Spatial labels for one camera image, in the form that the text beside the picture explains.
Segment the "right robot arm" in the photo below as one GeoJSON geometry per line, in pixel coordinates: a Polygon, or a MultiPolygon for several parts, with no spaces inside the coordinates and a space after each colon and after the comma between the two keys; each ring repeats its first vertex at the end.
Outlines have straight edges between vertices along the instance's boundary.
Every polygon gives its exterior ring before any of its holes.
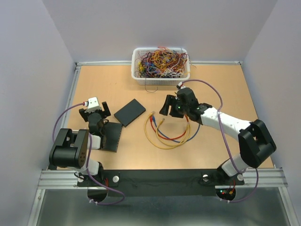
{"type": "Polygon", "coordinates": [[[216,178],[222,184],[249,167],[259,167],[277,149],[263,121],[241,120],[218,111],[212,105],[199,103],[190,88],[179,89],[175,96],[167,95],[159,113],[177,118],[188,116],[190,120],[220,130],[223,136],[229,135],[238,141],[239,154],[230,157],[216,172],[216,178]]]}

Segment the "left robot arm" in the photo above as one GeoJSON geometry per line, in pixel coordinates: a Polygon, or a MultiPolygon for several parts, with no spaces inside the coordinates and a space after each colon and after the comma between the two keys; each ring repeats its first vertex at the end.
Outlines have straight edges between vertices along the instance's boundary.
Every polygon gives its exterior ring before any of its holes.
{"type": "Polygon", "coordinates": [[[90,98],[64,110],[59,119],[70,109],[77,106],[85,106],[79,109],[79,113],[85,122],[88,122],[88,129],[80,129],[74,132],[72,129],[61,128],[55,136],[53,128],[53,146],[49,154],[49,163],[60,168],[69,168],[88,175],[88,180],[95,186],[104,182],[105,174],[100,162],[88,158],[88,150],[102,149],[107,141],[106,125],[108,116],[111,116],[106,102],[102,106],[96,97],[90,98]]]}

